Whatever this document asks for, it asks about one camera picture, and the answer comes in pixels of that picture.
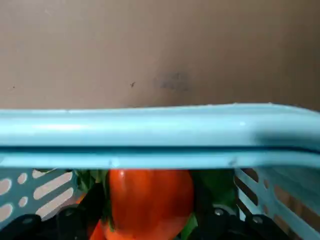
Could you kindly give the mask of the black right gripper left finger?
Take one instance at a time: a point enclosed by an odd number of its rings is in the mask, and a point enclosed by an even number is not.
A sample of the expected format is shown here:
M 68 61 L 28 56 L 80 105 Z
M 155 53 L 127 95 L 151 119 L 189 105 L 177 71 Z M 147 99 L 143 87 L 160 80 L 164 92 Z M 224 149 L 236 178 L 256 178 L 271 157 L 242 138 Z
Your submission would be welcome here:
M 0 230 L 2 240 L 88 240 L 106 203 L 102 184 L 94 184 L 79 204 L 68 205 L 43 220 L 38 214 L 21 215 Z

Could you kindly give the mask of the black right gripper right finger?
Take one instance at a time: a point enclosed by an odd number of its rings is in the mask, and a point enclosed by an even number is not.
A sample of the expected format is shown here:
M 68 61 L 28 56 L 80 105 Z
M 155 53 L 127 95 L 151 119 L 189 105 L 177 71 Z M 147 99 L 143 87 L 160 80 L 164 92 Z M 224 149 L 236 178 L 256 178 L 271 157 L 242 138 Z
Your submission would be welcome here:
M 196 178 L 196 238 L 198 240 L 288 240 L 269 217 L 249 214 L 244 220 L 212 203 L 210 190 Z

